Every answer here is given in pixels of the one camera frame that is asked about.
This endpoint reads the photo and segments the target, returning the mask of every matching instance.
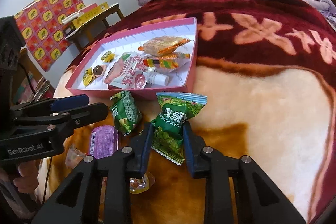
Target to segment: green snack bag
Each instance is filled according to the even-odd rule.
[[[114,117],[114,125],[125,136],[137,126],[142,115],[128,90],[113,95],[111,100],[110,110]]]
[[[184,161],[182,123],[195,117],[208,97],[182,92],[157,92],[156,95],[162,112],[151,122],[156,128],[152,148],[181,165]]]

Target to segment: small table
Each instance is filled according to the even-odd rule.
[[[86,37],[89,39],[89,42],[92,42],[93,37],[91,35],[90,28],[98,21],[103,21],[106,28],[109,28],[110,25],[108,24],[106,18],[114,13],[117,13],[120,19],[124,18],[124,15],[119,9],[119,3],[113,4],[108,9],[96,15],[95,17],[91,18],[88,22],[80,26],[77,30],[68,35],[65,39],[72,41],[76,45],[77,49],[81,51],[83,48],[78,41],[78,38],[81,35],[81,33],[85,33]]]

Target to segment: blue gripper pad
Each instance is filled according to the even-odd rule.
[[[142,133],[131,139],[129,146],[134,149],[134,158],[127,163],[126,169],[131,178],[142,178],[147,171],[153,137],[154,126],[147,122]]]
[[[206,178],[210,173],[210,164],[201,157],[201,150],[205,147],[204,139],[195,135],[189,122],[183,123],[184,155],[188,171],[192,178]]]
[[[61,112],[68,109],[86,106],[89,102],[89,97],[87,95],[75,95],[55,100],[50,106],[50,109],[52,112]]]

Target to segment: red blanket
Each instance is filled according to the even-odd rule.
[[[300,0],[153,0],[97,39],[184,17],[196,17],[199,23],[198,56],[306,68],[320,75],[330,87],[331,133],[310,201],[315,208],[310,210],[309,219],[316,218],[336,194],[335,31],[317,10]],[[90,46],[72,65],[77,65],[88,49]]]

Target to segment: cable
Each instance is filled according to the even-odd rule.
[[[50,169],[51,169],[51,161],[53,160],[53,157],[50,157],[50,161],[49,161],[49,167],[48,167],[48,172],[47,172],[47,177],[45,179],[45,185],[44,185],[44,193],[43,193],[43,200],[42,200],[42,205],[45,202],[45,195],[47,193],[47,185],[48,185],[48,178],[49,178],[49,174],[50,174]]]
[[[23,67],[23,65],[22,65],[21,63],[17,63],[17,64],[24,70],[24,72],[25,72],[25,74],[26,74],[26,78],[27,78],[28,84],[29,84],[29,86],[30,86],[30,88],[31,88],[31,91],[33,92],[34,95],[36,95],[36,92],[35,92],[35,90],[34,90],[34,88],[33,88],[33,85],[32,85],[32,83],[31,83],[31,81],[30,81],[30,78],[29,78],[29,75],[28,75],[28,73],[27,73],[27,71],[26,71],[26,68]]]

